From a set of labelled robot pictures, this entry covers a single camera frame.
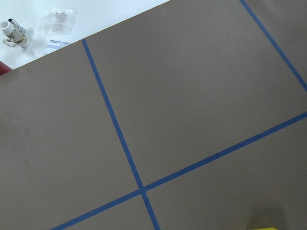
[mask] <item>transparent plastic packaging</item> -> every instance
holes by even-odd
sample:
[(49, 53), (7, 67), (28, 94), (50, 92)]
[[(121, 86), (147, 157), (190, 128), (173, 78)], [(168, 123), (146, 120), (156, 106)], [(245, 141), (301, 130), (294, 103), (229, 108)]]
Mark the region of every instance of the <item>transparent plastic packaging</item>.
[(72, 9), (52, 8), (42, 18), (39, 33), (69, 35), (75, 25), (76, 12)]

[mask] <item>dark red object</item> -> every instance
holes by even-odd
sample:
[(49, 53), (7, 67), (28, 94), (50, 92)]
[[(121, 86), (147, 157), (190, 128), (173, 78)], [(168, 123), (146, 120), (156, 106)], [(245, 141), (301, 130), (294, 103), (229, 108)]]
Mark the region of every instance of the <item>dark red object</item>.
[(5, 65), (3, 62), (0, 62), (0, 75), (10, 72), (12, 69)]

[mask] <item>gray surface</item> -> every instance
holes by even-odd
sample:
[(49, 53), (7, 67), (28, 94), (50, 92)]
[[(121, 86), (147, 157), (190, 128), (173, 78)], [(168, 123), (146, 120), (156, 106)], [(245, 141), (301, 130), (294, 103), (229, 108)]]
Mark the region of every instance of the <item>gray surface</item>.
[(0, 229), (50, 229), (137, 188), (81, 42), (1, 76), (0, 98)]
[(307, 120), (148, 193), (161, 229), (307, 229)]
[(68, 230), (153, 230), (142, 197), (137, 196)]
[(87, 38), (144, 184), (307, 109), (237, 0), (177, 0)]
[(246, 0), (307, 81), (307, 1)]

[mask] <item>white cap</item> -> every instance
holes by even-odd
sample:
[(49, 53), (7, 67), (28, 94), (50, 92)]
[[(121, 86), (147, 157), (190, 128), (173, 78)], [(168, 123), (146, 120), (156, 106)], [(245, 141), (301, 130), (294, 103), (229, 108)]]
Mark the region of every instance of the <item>white cap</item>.
[(10, 34), (14, 31), (14, 26), (12, 23), (4, 21), (1, 22), (0, 24), (0, 29), (5, 33), (5, 34)]

